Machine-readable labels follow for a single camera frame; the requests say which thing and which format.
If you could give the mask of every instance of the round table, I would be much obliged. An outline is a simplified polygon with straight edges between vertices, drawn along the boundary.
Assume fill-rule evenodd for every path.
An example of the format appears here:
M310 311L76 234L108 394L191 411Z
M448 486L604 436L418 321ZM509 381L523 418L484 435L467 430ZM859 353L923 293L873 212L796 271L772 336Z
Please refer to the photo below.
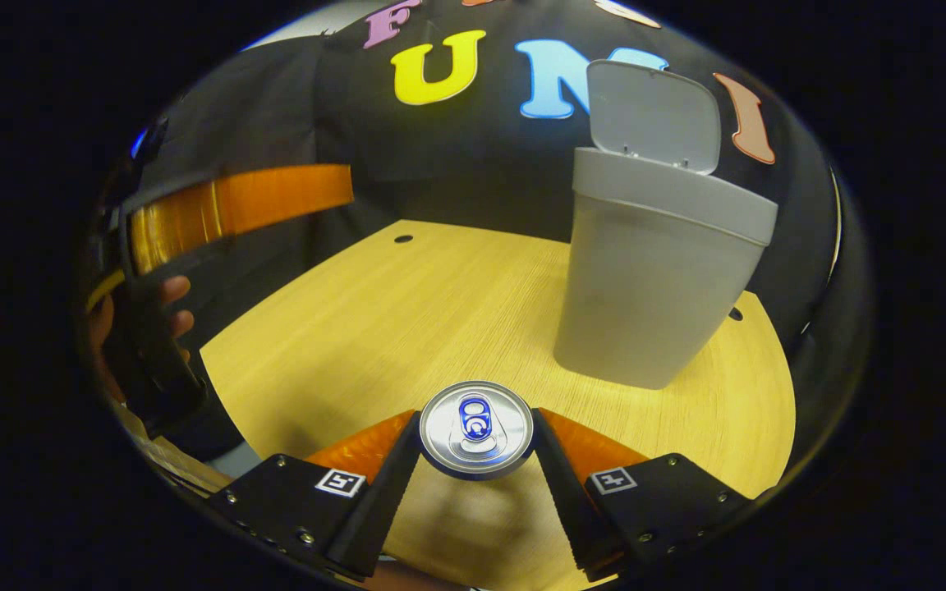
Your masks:
M410 240L397 241L399 236ZM401 220L279 289L200 349L259 453L305 457L466 379L510 388L648 457L679 452L744 497L791 454L791 374L757 296L663 390L557 365L568 245ZM486 589L588 586L540 464L465 482L419 459L384 552Z

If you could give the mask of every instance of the pull tab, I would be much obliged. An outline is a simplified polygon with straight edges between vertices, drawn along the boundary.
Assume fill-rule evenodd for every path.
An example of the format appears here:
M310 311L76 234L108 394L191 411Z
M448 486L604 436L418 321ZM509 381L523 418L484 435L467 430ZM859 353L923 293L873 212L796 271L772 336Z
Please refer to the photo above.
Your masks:
M483 397L470 397L458 405L458 419L466 440L481 442L491 435L491 407Z

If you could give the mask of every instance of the aluminum can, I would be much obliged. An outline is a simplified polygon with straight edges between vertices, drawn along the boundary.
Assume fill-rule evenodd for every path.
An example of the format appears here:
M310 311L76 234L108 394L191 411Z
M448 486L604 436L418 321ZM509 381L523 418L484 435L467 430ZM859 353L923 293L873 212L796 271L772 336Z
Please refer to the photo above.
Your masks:
M498 479L532 452L532 411L521 397L492 382L444 388L421 411L423 456L457 479Z

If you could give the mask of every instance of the orange gripper pad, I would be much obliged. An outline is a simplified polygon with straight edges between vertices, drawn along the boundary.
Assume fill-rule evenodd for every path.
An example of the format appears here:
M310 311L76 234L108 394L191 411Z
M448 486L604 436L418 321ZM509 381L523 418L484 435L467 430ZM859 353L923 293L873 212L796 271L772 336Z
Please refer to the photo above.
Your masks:
M353 433L334 445L327 446L305 458L311 464L324 468L337 468L353 474L367 476L367 483L373 483L375 475L382 469L382 464L390 450L397 445L397 439L411 420L414 410L406 410L397 416L383 420L382 423Z
M594 472L640 464L649 459L566 416L557 415L556 412L545 408L540 408L540 412L556 435L560 448L567 457L567 463L572 465L572 471L583 486Z

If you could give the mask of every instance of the human hand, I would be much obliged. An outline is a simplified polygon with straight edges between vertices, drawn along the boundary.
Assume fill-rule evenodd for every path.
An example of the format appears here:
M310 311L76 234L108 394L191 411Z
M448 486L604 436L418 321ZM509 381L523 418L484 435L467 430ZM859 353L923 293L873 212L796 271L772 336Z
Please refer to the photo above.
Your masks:
M170 279L163 282L160 286L160 298L163 302L163 305L169 305L173 302L177 302L181 298L184 298L187 295L189 289L192 288L191 281L188 281L188 277L185 276L174 276ZM116 378L113 377L112 371L108 369L108 362L104 359L104 342L108 339L108 334L112 332L112 321L115 317L115 305L112 303L112 295L108 293L96 306L94 310L90 313L90 344L94 348L94 365L97 366L97 373L100 375L102 381L106 386L108 386L108 391L112 393L113 399L120 401L126 401L126 396L123 394L119 383L116 382ZM195 325L195 317L188 310L181 310L179 313L170 315L170 334L177 339L185 332L189 332L192 329L192 325ZM186 360L191 359L191 353L187 349L181 349L181 356Z

